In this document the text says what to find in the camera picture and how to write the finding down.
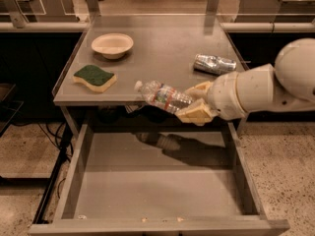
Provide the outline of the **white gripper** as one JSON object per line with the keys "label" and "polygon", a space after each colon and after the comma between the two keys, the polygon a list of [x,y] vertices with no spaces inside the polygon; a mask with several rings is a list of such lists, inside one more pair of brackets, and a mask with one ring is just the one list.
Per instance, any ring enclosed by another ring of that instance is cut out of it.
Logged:
{"label": "white gripper", "polygon": [[185,90],[196,101],[176,111],[175,116],[182,123],[197,126],[204,126],[217,116],[227,121],[245,118],[247,113],[237,95],[237,77],[238,73],[232,72],[217,77],[213,82],[203,82]]}

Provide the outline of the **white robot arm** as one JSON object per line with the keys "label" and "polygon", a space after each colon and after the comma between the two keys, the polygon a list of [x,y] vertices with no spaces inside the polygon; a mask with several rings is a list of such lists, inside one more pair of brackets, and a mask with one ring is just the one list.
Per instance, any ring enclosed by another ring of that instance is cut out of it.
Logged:
{"label": "white robot arm", "polygon": [[315,109],[315,39],[287,44],[273,65],[232,72],[186,90],[194,102],[176,112],[183,123],[202,126],[215,117],[229,121],[252,112]]}

